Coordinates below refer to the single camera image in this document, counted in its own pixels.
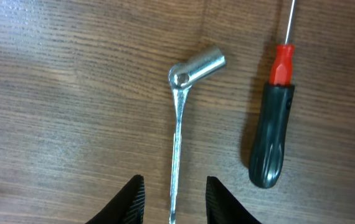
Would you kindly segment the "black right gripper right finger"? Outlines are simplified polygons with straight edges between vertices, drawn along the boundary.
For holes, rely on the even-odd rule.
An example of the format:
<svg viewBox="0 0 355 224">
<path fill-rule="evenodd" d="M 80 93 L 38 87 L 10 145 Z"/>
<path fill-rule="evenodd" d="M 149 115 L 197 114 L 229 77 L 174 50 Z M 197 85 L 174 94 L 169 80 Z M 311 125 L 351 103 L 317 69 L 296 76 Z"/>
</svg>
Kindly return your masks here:
<svg viewBox="0 0 355 224">
<path fill-rule="evenodd" d="M 206 215 L 208 224 L 260 224 L 222 182 L 213 176 L 207 177 Z"/>
</svg>

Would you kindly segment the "black red precision screwdriver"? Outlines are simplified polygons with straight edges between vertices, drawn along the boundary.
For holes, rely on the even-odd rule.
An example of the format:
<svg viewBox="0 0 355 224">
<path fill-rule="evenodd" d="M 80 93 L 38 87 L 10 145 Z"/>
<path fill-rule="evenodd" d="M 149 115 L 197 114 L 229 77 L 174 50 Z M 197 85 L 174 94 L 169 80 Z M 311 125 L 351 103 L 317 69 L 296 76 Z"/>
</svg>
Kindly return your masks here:
<svg viewBox="0 0 355 224">
<path fill-rule="evenodd" d="M 276 46 L 270 78 L 264 84 L 260 116 L 252 145 L 248 175 L 254 185 L 273 187 L 283 167 L 286 129 L 295 86 L 291 84 L 293 54 L 291 43 L 297 0 L 291 0 L 284 43 Z"/>
</svg>

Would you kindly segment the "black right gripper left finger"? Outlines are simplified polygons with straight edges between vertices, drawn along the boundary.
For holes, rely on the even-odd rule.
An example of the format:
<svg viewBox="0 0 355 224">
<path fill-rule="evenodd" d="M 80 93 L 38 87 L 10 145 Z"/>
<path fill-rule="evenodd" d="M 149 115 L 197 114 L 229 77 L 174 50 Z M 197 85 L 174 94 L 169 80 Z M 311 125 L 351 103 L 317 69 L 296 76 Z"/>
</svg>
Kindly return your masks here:
<svg viewBox="0 0 355 224">
<path fill-rule="evenodd" d="M 87 224 L 142 224 L 144 204 L 144 177 L 134 175 Z"/>
</svg>

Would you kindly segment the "silver socket wrench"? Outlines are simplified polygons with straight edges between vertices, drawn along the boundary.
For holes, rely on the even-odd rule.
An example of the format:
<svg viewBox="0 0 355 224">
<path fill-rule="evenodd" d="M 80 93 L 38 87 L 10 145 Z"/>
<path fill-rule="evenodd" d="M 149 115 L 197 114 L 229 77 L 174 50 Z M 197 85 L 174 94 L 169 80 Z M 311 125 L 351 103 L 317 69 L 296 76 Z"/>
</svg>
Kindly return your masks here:
<svg viewBox="0 0 355 224">
<path fill-rule="evenodd" d="M 189 92 L 195 83 L 206 79 L 224 66 L 226 66 L 225 55 L 220 48 L 213 46 L 186 62 L 173 65 L 168 73 L 176 121 L 169 193 L 169 224 L 175 224 L 176 222 L 176 202 L 182 146 L 182 118 Z"/>
</svg>

